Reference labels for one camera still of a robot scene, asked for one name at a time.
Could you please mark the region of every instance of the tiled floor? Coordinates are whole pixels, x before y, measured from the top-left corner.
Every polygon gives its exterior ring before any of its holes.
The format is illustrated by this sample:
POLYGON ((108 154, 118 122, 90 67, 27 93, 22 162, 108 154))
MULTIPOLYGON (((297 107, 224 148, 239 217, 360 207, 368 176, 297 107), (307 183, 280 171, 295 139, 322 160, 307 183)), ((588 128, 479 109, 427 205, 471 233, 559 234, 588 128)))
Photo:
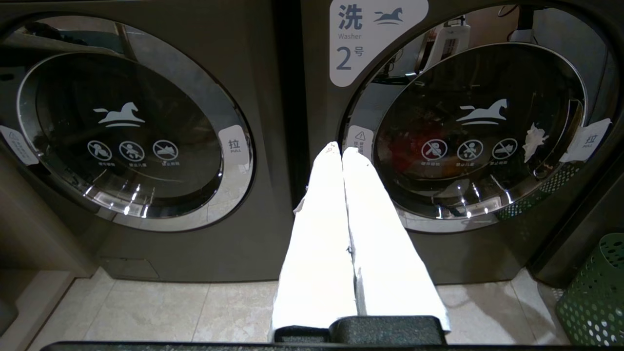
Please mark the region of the tiled floor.
MULTIPOLYGON (((60 340, 265 342, 276 282, 171 284, 76 279, 29 351, 60 340)), ((567 344, 555 299, 528 272, 510 282, 446 285, 450 344, 567 344)))

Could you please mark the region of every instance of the horse logo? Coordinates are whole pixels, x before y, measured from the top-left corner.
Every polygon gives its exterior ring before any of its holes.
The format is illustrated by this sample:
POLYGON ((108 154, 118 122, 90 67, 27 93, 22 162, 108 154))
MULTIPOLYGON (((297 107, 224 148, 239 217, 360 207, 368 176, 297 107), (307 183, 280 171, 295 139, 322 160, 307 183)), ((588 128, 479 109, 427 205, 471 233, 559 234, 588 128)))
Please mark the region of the horse logo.
POLYGON ((129 122, 141 122, 145 123, 140 118, 136 118, 134 116, 134 111, 138 111, 139 109, 134 104, 134 102, 126 102, 124 106, 121 108, 121 111, 108 111, 107 109, 94 109, 94 112, 106 112, 106 117, 104 117, 98 124, 108 123, 108 122, 116 122, 123 121, 119 123, 113 123, 106 126, 106 128, 110 127, 140 127, 140 124, 129 123, 129 122))
POLYGON ((474 110, 470 112, 468 116, 461 117, 458 122, 471 121, 462 123, 462 126, 469 126, 471 124, 498 124, 495 121, 473 121, 473 119, 500 119, 506 121, 507 119, 500 115, 501 108, 507 108, 507 99, 501 99, 493 103, 488 109, 475 109, 474 106, 459 106, 462 110, 474 110))
POLYGON ((403 8, 401 7, 397 7, 391 13, 383 13, 381 11, 376 11, 375 13, 381 15, 379 18, 373 21, 379 22, 378 24, 398 24, 397 22, 403 22, 403 20, 399 18, 399 14, 403 13, 403 8))

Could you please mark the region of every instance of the green plastic basket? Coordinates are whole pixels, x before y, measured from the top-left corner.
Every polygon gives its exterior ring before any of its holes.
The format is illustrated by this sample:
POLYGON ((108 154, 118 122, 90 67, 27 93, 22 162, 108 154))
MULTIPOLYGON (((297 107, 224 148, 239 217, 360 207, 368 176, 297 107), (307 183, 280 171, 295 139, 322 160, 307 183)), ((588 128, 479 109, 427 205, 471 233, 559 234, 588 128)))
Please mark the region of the green plastic basket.
POLYGON ((563 297, 557 317, 574 345, 624 345, 624 234, 607 234, 563 297))

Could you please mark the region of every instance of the washer door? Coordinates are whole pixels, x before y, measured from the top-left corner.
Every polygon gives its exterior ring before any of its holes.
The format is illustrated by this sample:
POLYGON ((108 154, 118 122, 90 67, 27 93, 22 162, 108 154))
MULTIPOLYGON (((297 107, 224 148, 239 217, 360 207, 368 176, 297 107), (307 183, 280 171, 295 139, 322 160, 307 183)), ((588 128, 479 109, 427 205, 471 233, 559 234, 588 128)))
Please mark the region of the washer door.
MULTIPOLYGON (((371 159, 406 228, 491 225, 582 167, 566 158, 583 127, 610 118, 614 71, 606 43, 567 12, 479 10, 413 39, 378 69, 349 109, 343 146, 371 159)), ((609 121, 598 125, 604 134, 609 121)))
POLYGON ((2 51, 13 57, 3 74, 21 81, 7 96, 30 148, 61 189, 99 205, 99 216, 188 230, 243 199, 253 173, 243 116, 171 45, 125 24, 62 16, 27 23, 2 51))

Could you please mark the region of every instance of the number 2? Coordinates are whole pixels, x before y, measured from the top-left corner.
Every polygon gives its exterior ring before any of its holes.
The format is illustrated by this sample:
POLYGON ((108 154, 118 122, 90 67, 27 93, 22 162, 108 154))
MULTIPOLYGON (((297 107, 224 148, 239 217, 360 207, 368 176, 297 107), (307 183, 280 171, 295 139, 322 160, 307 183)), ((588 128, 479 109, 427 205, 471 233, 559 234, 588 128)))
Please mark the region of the number 2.
POLYGON ((338 52, 346 51, 346 53, 347 53, 347 55, 344 58, 344 60, 341 62, 341 64, 338 65, 338 67, 336 67, 336 69, 351 69, 350 67, 346 67, 345 66, 345 64, 347 63, 347 61, 349 61, 349 58, 351 57, 351 50, 348 47, 346 47, 346 46, 341 46, 336 51, 338 51, 338 52))

